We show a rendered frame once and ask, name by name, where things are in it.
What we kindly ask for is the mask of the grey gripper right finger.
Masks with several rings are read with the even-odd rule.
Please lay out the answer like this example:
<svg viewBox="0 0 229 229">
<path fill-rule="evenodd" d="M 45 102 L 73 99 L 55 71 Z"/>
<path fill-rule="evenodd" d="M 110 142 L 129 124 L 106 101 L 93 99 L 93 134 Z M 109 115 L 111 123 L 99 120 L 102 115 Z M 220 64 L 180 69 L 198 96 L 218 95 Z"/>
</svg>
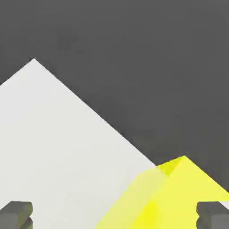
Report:
<svg viewBox="0 0 229 229">
<path fill-rule="evenodd" d="M 220 202 L 198 202 L 197 229 L 229 229 L 229 209 Z"/>
</svg>

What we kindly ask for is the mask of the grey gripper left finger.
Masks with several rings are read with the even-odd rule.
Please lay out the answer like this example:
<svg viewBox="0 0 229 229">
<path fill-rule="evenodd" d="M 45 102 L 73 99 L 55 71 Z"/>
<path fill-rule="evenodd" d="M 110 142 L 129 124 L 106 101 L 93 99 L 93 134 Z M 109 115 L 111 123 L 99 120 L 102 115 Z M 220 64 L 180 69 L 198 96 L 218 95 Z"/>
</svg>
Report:
<svg viewBox="0 0 229 229">
<path fill-rule="evenodd" d="M 0 210 L 0 229 L 33 229 L 31 202 L 10 201 Z"/>
</svg>

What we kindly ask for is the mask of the large yellow box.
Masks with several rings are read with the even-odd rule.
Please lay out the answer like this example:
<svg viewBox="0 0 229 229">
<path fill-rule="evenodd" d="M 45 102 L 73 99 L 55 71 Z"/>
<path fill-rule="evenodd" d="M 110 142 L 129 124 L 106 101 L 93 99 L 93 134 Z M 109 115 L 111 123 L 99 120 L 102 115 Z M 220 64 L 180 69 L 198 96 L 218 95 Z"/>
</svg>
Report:
<svg viewBox="0 0 229 229">
<path fill-rule="evenodd" d="M 140 173 L 94 229 L 197 229 L 198 202 L 229 203 L 229 192 L 181 156 Z"/>
</svg>

